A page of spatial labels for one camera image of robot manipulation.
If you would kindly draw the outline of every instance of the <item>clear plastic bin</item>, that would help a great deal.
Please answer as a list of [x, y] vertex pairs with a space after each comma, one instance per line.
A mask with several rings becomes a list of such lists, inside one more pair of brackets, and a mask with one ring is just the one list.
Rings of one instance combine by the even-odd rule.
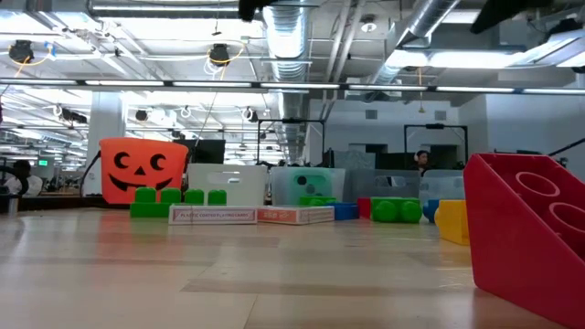
[[418, 197], [419, 175], [414, 170], [350, 170], [345, 201], [372, 196]]
[[271, 193], [273, 206], [298, 205], [301, 196], [344, 196], [345, 169], [273, 167]]
[[464, 200], [463, 171], [429, 170], [420, 179], [420, 203], [429, 199]]

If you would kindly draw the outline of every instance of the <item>cardboard box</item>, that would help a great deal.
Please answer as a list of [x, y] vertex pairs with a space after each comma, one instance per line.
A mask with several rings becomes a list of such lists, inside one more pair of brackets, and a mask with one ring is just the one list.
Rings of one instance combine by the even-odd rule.
[[256, 207], [171, 206], [169, 225], [256, 224]]
[[259, 207], [258, 221], [265, 223], [307, 225], [335, 220], [333, 207]]

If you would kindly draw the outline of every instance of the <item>wooden floor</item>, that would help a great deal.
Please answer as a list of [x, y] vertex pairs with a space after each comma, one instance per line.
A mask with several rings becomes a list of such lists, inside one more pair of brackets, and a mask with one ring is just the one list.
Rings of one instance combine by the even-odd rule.
[[558, 328], [473, 285], [430, 225], [133, 224], [127, 211], [0, 219], [2, 328]]

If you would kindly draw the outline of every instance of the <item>white column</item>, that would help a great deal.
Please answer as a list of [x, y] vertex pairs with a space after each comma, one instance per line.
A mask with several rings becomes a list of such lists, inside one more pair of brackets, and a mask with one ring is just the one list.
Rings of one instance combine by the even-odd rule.
[[[101, 139], [124, 137], [127, 112], [120, 92], [93, 92], [86, 168], [100, 151]], [[101, 194], [101, 160], [93, 165], [85, 178], [83, 195], [88, 194]]]

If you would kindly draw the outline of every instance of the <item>ceiling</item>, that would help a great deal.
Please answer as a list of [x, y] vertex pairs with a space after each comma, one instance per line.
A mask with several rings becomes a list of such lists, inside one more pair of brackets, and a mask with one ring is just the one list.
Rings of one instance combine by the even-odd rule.
[[[55, 4], [69, 0], [54, 0]], [[74, 80], [274, 80], [270, 51], [265, 37], [265, 25], [256, 20], [244, 23], [238, 19], [226, 19], [225, 13], [209, 10], [207, 18], [172, 19], [143, 17], [107, 17], [83, 14], [75, 8], [48, 14], [19, 10], [23, 0], [5, 0], [0, 4], [0, 77], [74, 79]], [[141, 2], [119, 1], [119, 4]], [[165, 0], [151, 0], [148, 4], [170, 4]], [[237, 5], [234, 2], [174, 1], [180, 5]], [[322, 82], [334, 45], [335, 31], [345, 28], [343, 40], [353, 23], [352, 15], [356, 7], [349, 11], [345, 27], [339, 24], [345, 5], [343, 0], [318, 0], [309, 5], [308, 47], [304, 60], [308, 65], [308, 80]], [[374, 74], [388, 57], [386, 42], [388, 31], [393, 23], [408, 17], [414, 1], [366, 1], [361, 17], [371, 16], [376, 29], [364, 32], [356, 30], [348, 51], [348, 60], [341, 70], [341, 81], [347, 78], [364, 79]], [[538, 27], [530, 26], [524, 16], [505, 22], [480, 36], [468, 32], [469, 23], [478, 13], [484, 1], [462, 0], [451, 15], [432, 36], [430, 48], [441, 51], [457, 48], [459, 50], [498, 50], [503, 45], [524, 47], [524, 50], [537, 46], [542, 39]], [[549, 8], [548, 15], [555, 12], [578, 13], [582, 1], [559, 1]], [[35, 66], [21, 67], [7, 55], [15, 40], [33, 41]], [[233, 59], [225, 70], [213, 70], [208, 66], [207, 52], [214, 44], [227, 44]], [[402, 69], [394, 83], [413, 85], [455, 85], [455, 86], [507, 86], [515, 87], [557, 87], [564, 86], [574, 79], [570, 69], [556, 67], [530, 69], [458, 69], [424, 66], [420, 69]], [[87, 151], [88, 127], [63, 121], [58, 115], [61, 109], [68, 109], [86, 116], [90, 120], [91, 90], [57, 90], [27, 86], [0, 86], [6, 89], [2, 96], [5, 122], [25, 126], [61, 126], [63, 130], [35, 129], [29, 133], [22, 130], [2, 131], [2, 145], [27, 144], [29, 147], [5, 147], [3, 155], [28, 156], [43, 154], [52, 146], [67, 146], [75, 152], [75, 159], [61, 159], [71, 167], [83, 165]], [[322, 93], [310, 93], [310, 98], [321, 99]], [[255, 111], [260, 118], [280, 119], [278, 94], [265, 93], [216, 93], [196, 91], [123, 91], [122, 97], [128, 107], [128, 134], [139, 138], [172, 139], [169, 132], [146, 132], [145, 128], [163, 127], [171, 120], [178, 131], [183, 130], [187, 137], [225, 138], [233, 156], [227, 158], [236, 163], [255, 162], [257, 124], [244, 119], [247, 110]], [[469, 99], [460, 94], [424, 94], [425, 101], [450, 101], [457, 106]], [[343, 101], [339, 94], [337, 101]], [[418, 92], [402, 92], [390, 101], [410, 102], [418, 100]], [[137, 111], [147, 111], [154, 119], [139, 122]], [[289, 147], [286, 131], [279, 123], [268, 127], [263, 125], [267, 135], [262, 143], [262, 159], [276, 162], [287, 158]], [[301, 141], [303, 127], [294, 135]]]

